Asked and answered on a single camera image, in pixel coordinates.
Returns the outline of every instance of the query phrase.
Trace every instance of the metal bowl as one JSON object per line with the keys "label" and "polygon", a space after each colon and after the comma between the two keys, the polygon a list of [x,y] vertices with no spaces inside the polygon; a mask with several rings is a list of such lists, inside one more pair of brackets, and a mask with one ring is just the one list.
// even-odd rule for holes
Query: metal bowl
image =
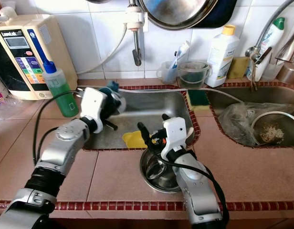
{"label": "metal bowl", "polygon": [[149,19],[167,30],[183,30],[204,19],[218,0],[139,0]]}
{"label": "metal bowl", "polygon": [[146,172],[156,161],[155,156],[146,149],[140,160],[140,170],[145,182],[153,189],[164,193],[176,193],[180,191],[180,187],[177,184],[176,175],[172,170],[172,166],[166,166],[165,170],[157,176],[155,179],[147,179]]}
{"label": "metal bowl", "polygon": [[265,112],[254,119],[251,128],[257,145],[294,146],[294,116],[289,113]]}

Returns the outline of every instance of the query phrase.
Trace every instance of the sink basin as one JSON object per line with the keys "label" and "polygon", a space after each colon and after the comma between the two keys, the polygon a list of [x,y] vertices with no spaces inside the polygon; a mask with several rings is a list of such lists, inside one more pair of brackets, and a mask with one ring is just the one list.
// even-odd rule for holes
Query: sink basin
{"label": "sink basin", "polygon": [[[258,90],[253,93],[249,87],[223,87],[218,90],[231,94],[244,102],[294,105],[294,90],[282,86],[258,87]],[[217,123],[219,123],[218,117],[223,110],[236,103],[235,100],[216,92],[208,92],[207,97],[215,113]]]}
{"label": "sink basin", "polygon": [[[85,144],[85,149],[125,149],[126,144],[122,139],[125,133],[137,131],[137,123],[142,122],[152,134],[163,128],[162,114],[164,113],[170,117],[184,118],[187,130],[193,127],[184,96],[180,92],[143,94],[121,92],[121,95],[127,101],[126,110],[108,119],[117,125],[118,129],[114,131],[104,126],[101,133],[92,134]],[[193,133],[187,139],[187,143],[197,139],[194,135]]]}

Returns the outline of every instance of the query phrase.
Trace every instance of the white plastic bottle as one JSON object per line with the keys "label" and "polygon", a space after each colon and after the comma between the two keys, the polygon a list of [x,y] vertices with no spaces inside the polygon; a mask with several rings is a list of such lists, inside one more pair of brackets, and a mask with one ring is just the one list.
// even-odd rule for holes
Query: white plastic bottle
{"label": "white plastic bottle", "polygon": [[212,40],[208,57],[212,72],[205,79],[208,86],[217,87],[223,84],[227,77],[235,50],[239,44],[239,38],[234,33],[234,25],[225,25],[222,33]]}
{"label": "white plastic bottle", "polygon": [[[265,69],[267,68],[268,64],[270,63],[271,55],[273,53],[273,49],[280,41],[284,34],[284,22],[285,18],[277,18],[272,25],[270,26],[268,32],[266,33],[265,37],[261,43],[261,49],[259,51],[260,55],[262,55],[267,48],[272,47],[272,50],[267,54],[267,56],[263,59],[263,61],[256,65],[256,72],[255,72],[255,81],[259,81],[260,79],[264,81],[271,81],[275,79],[276,74],[273,75],[263,75]],[[249,70],[247,71],[247,78],[251,80],[251,73],[252,73],[252,64],[249,66]]]}

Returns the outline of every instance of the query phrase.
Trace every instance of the sponge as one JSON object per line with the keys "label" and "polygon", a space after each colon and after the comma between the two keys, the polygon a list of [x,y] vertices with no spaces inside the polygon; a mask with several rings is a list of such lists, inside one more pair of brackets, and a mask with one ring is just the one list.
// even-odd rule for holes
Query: sponge
{"label": "sponge", "polygon": [[192,111],[209,110],[210,103],[204,91],[188,90],[186,94],[189,108]]}

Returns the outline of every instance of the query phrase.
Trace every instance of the blue bottle cap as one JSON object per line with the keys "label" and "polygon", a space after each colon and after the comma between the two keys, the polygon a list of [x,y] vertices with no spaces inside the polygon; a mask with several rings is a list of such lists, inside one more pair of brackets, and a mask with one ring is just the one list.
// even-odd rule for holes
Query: blue bottle cap
{"label": "blue bottle cap", "polygon": [[44,69],[47,73],[55,73],[57,71],[54,62],[45,59],[43,62]]}

